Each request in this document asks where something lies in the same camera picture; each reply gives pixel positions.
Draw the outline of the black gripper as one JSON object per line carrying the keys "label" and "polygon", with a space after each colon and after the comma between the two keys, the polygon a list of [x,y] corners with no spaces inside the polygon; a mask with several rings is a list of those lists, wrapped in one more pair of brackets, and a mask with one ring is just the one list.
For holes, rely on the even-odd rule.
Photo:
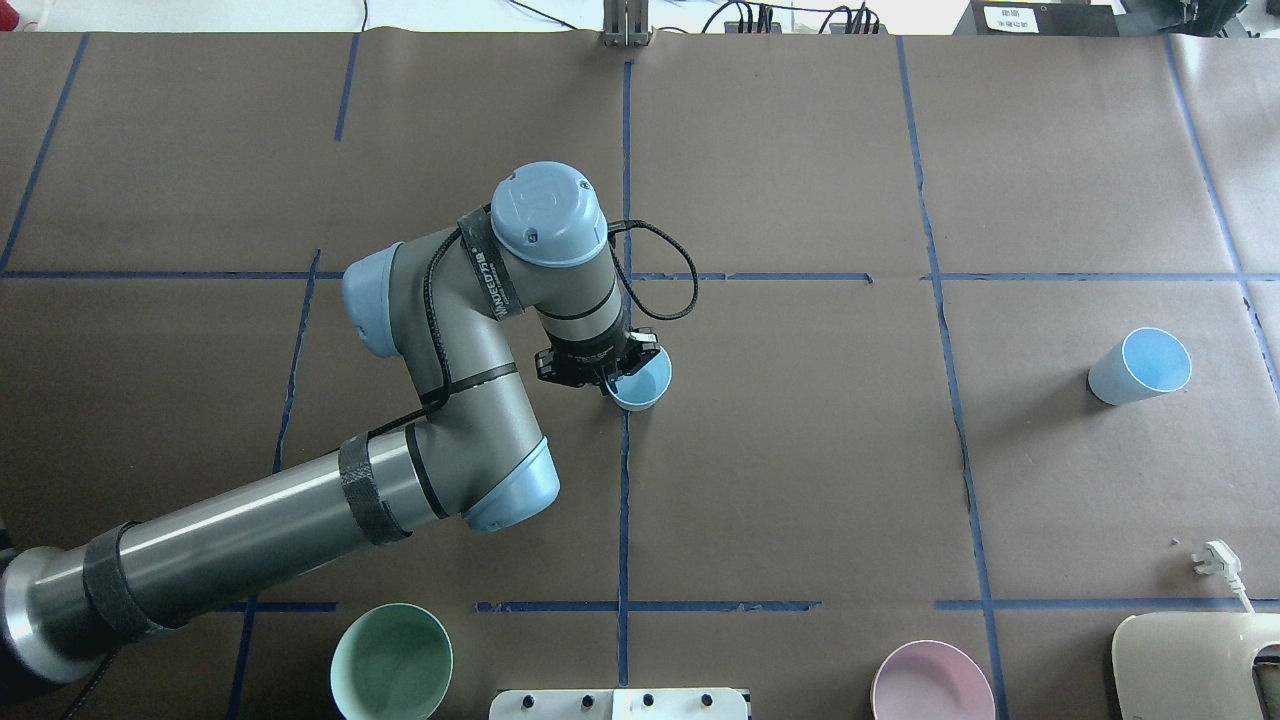
{"label": "black gripper", "polygon": [[613,328],[582,341],[549,340],[550,347],[535,355],[538,379],[573,388],[595,386],[602,393],[639,373],[660,351],[652,328]]}

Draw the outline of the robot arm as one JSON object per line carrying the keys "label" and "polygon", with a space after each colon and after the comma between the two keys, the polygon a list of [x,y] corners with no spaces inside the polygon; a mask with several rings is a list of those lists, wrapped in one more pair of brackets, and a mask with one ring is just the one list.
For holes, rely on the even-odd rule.
{"label": "robot arm", "polygon": [[547,509],[561,482],[502,323],[532,313],[544,382],[608,395],[660,351],[628,324],[628,282],[593,182],[561,161],[512,170],[448,231],[352,263],[346,311],[379,357],[401,357],[420,406],[334,451],[73,550],[3,571],[3,702],[88,676],[125,644],[415,530],[477,533]]}

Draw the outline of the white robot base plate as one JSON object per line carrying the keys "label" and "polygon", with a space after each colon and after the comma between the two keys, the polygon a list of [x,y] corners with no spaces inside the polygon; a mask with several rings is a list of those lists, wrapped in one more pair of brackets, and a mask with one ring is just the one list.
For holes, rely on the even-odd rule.
{"label": "white robot base plate", "polygon": [[489,719],[751,719],[750,694],[728,687],[508,689]]}

